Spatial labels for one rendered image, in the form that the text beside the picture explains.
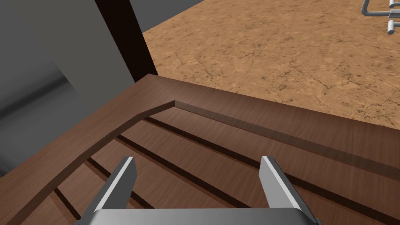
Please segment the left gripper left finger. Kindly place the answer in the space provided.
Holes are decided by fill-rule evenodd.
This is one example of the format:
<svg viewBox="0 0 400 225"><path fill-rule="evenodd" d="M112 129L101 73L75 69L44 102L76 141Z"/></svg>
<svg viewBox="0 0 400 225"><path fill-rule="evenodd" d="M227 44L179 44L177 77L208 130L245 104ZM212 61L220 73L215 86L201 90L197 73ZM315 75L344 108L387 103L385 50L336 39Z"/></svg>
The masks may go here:
<svg viewBox="0 0 400 225"><path fill-rule="evenodd" d="M101 209L126 209L137 178L136 164L133 157L121 160L113 174L105 182L99 193L100 199L94 211Z"/></svg>

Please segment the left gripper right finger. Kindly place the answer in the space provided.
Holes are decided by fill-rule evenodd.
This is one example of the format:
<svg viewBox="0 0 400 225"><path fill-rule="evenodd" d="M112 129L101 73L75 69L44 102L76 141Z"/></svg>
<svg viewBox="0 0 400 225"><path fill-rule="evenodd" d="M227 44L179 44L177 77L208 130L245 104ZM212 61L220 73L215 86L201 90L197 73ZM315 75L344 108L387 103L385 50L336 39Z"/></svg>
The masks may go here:
<svg viewBox="0 0 400 225"><path fill-rule="evenodd" d="M283 178L266 156L261 158L259 178L270 208L300 209L294 196L284 184Z"/></svg>

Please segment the grey metal frame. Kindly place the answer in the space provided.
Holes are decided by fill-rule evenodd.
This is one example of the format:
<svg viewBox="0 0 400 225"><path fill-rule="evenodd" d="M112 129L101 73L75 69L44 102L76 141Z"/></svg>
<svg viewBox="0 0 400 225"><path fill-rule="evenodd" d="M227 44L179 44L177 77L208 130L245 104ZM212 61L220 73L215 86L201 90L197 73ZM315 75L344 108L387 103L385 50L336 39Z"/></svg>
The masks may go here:
<svg viewBox="0 0 400 225"><path fill-rule="evenodd" d="M392 35L395 32L396 27L400 27L400 22L396 22L393 18L400 18L400 2L395 0L389 0L390 11L368 11L368 5L370 0L363 0L361 13L364 16L369 17L388 17L392 18L387 24L387 34Z"/></svg>

